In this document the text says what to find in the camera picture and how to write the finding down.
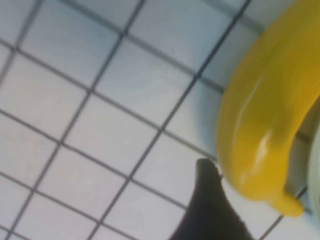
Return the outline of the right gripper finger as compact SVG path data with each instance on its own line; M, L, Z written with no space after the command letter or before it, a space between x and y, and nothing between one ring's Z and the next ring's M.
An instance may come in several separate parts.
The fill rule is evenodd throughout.
M229 203L215 164L196 162L195 188L172 240L252 240L245 223Z

